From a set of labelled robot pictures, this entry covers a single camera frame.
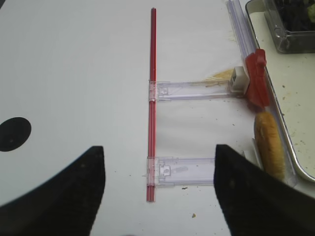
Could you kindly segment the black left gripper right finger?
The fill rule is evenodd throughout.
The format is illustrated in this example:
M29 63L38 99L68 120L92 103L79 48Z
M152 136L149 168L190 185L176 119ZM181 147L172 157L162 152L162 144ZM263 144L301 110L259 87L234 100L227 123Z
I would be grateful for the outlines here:
M233 236L313 236L314 198L275 179L228 145L215 151L214 189Z

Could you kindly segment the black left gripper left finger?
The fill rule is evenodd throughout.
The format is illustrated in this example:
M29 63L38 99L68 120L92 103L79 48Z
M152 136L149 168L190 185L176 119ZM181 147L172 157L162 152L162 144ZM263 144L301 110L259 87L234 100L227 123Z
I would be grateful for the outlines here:
M102 146L27 194L0 207L2 236L88 236L105 189Z

